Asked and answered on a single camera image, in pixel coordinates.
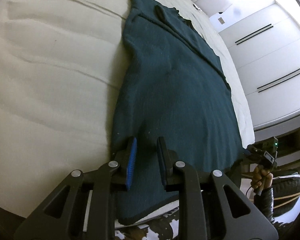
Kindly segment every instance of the dark green towel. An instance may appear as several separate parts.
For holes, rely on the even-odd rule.
[[[225,169],[241,157],[231,90],[220,59],[175,8],[131,0],[123,31],[132,60],[117,101],[112,151],[138,141],[133,184],[119,193],[117,218],[131,224],[177,198],[161,184],[156,141],[198,170]]]

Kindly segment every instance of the bed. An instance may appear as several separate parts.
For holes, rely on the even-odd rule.
[[[191,0],[157,1],[190,19],[220,57],[242,146],[254,143],[238,74],[209,18]],[[121,39],[129,6],[0,0],[0,207],[27,217],[72,170],[110,159],[112,117],[130,62]]]

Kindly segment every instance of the cable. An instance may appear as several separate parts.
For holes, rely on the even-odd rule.
[[[247,194],[248,194],[249,189],[251,189],[251,188],[252,188],[252,186],[250,186],[250,187],[248,188],[248,190],[247,190],[247,192],[246,192],[246,197],[247,197]]]

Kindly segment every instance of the white wardrobe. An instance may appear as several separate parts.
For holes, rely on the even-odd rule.
[[[219,33],[237,68],[255,129],[300,113],[300,27],[278,4]]]

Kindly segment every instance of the metal screw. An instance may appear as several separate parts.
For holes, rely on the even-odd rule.
[[[110,161],[108,163],[108,165],[109,165],[109,167],[114,168],[114,167],[118,166],[118,163],[116,161]]]
[[[214,176],[216,176],[216,177],[221,177],[221,176],[222,176],[222,171],[214,170],[214,171],[212,172],[212,174],[213,174]]]
[[[186,166],[186,164],[185,164],[183,161],[177,161],[177,162],[176,162],[176,166],[177,166],[178,168],[183,168],[184,166]]]
[[[72,177],[79,177],[81,175],[81,171],[79,170],[74,170],[71,172]]]

